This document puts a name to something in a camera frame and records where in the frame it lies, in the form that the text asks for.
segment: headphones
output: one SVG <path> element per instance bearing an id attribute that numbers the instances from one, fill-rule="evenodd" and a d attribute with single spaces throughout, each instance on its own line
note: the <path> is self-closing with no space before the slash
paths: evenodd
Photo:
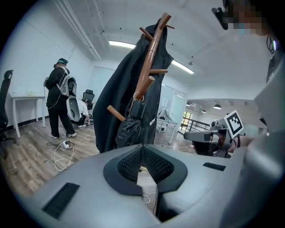
<path id="1" fill-rule="evenodd" d="M 221 7 L 212 8 L 212 13 L 216 16 L 224 30 L 228 29 L 228 22 L 233 23 L 234 20 L 233 15 L 230 15 L 228 12 L 228 6 L 233 2 L 234 0 L 223 0 L 223 6 L 226 12 L 223 12 Z"/>
<path id="2" fill-rule="evenodd" d="M 53 68 L 55 68 L 58 63 L 63 63 L 64 65 L 66 65 L 66 64 L 68 64 L 68 60 L 66 60 L 66 59 L 60 59 L 59 61 L 57 61 L 56 64 L 53 65 Z"/>

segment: power strip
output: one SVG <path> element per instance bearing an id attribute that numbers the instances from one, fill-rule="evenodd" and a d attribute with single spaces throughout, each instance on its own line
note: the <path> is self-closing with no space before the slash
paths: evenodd
<path id="1" fill-rule="evenodd" d="M 63 141 L 62 144 L 63 144 L 65 149 L 71 149 L 72 148 L 72 144 L 70 143 L 69 140 Z"/>

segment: white table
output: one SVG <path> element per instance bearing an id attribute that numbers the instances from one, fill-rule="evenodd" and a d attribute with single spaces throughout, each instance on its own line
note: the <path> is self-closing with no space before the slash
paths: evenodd
<path id="1" fill-rule="evenodd" d="M 42 99 L 43 105 L 42 105 L 42 118 L 43 118 L 43 127 L 45 127 L 45 96 L 43 95 L 27 95 L 27 94 L 18 94 L 18 93 L 10 93 L 12 98 L 12 104 L 13 104 L 13 127 L 16 129 L 16 133 L 18 138 L 20 138 L 20 132 L 19 132 L 19 126 L 17 121 L 17 111 L 16 111 L 16 101 L 19 100 L 35 100 L 35 116 L 36 121 L 38 122 L 38 116 L 37 116 L 37 100 Z"/>
<path id="2" fill-rule="evenodd" d="M 172 131 L 172 134 L 171 134 L 171 137 L 170 137 L 170 140 L 169 140 L 169 144 L 172 142 L 172 139 L 173 139 L 173 136 L 174 136 L 174 133 L 175 133 L 175 129 L 176 129 L 176 126 L 177 126 L 177 123 L 176 122 L 173 122 L 173 121 L 171 121 L 171 120 L 163 120 L 163 119 L 157 119 L 157 124 L 160 124 L 160 127 L 159 127 L 159 133 L 160 133 L 160 131 L 161 131 L 161 128 L 162 128 L 162 126 L 165 124 L 169 124 L 169 125 L 171 125 L 171 126 L 174 126 L 173 127 L 173 131 Z"/>

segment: cable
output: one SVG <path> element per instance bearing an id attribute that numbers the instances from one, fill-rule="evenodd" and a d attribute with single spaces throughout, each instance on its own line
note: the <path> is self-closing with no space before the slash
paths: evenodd
<path id="1" fill-rule="evenodd" d="M 169 119 L 168 119 L 168 124 L 169 124 L 170 126 L 176 127 L 175 125 L 171 125 L 171 124 L 169 123 Z"/>
<path id="2" fill-rule="evenodd" d="M 143 202 L 144 204 L 149 204 L 151 202 L 150 198 L 148 198 L 147 195 L 143 195 L 144 197 L 146 197 L 148 199 L 148 202 Z"/>
<path id="3" fill-rule="evenodd" d="M 155 190 L 155 206 L 156 206 L 156 201 L 157 201 L 157 186 L 156 186 L 156 190 Z"/>
<path id="4" fill-rule="evenodd" d="M 235 139 L 233 139 L 234 143 L 235 143 L 235 146 L 236 146 L 236 142 L 235 142 Z"/>
<path id="5" fill-rule="evenodd" d="M 218 133 L 215 133 L 215 134 L 216 134 L 219 138 L 221 138 Z"/>
<path id="6" fill-rule="evenodd" d="M 62 141 L 62 142 L 58 145 L 58 147 L 55 149 L 55 151 L 54 151 L 54 167 L 55 167 L 55 169 L 56 169 L 57 171 L 59 171 L 59 172 L 65 170 L 65 169 L 67 169 L 67 168 L 70 166 L 72 157 L 73 157 L 73 155 L 74 155 L 73 143 L 72 143 L 72 141 L 69 140 L 69 142 L 71 143 L 71 148 L 72 148 L 72 155 L 71 155 L 70 160 L 69 160 L 69 159 L 65 159 L 65 158 L 64 158 L 64 159 L 58 159 L 58 160 L 55 159 L 57 149 L 58 149 L 59 146 L 60 146 L 63 142 L 65 142 L 65 141 Z M 67 161 L 68 161 L 68 164 L 67 164 L 65 167 L 61 167 L 61 166 L 57 163 L 58 161 L 62 161 L 62 160 L 67 160 Z"/>
<path id="7" fill-rule="evenodd" d="M 267 49 L 269 50 L 269 52 L 271 54 L 274 54 L 275 49 L 274 49 L 273 40 L 272 40 L 271 36 L 269 36 L 269 35 L 266 38 L 266 45 L 267 45 Z"/>
<path id="8" fill-rule="evenodd" d="M 55 147 L 60 147 L 60 148 L 62 148 L 62 149 L 66 149 L 65 147 L 63 147 L 63 146 L 60 146 L 64 141 L 62 141 L 62 142 L 60 142 L 59 144 L 53 144 L 53 143 L 51 143 L 51 142 L 47 142 L 46 143 L 46 145 L 47 146 L 55 146 Z"/>

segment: black office chair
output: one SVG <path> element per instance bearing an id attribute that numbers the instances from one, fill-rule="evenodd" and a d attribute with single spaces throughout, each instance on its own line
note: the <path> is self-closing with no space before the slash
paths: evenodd
<path id="1" fill-rule="evenodd" d="M 90 100 L 90 103 L 87 105 L 87 109 L 88 110 L 92 110 L 93 109 L 93 99 L 94 99 L 94 94 L 93 94 L 93 90 L 86 90 L 84 93 L 83 93 L 83 99 L 89 99 Z"/>
<path id="2" fill-rule="evenodd" d="M 0 150 L 4 154 L 4 158 L 7 158 L 7 154 L 5 153 L 4 148 L 1 143 L 8 140 L 14 140 L 14 138 L 6 137 L 5 130 L 8 125 L 8 117 L 5 111 L 5 102 L 8 93 L 8 89 L 10 86 L 11 78 L 13 75 L 13 70 L 6 71 L 4 75 L 4 80 L 2 81 L 1 89 L 0 89 Z"/>

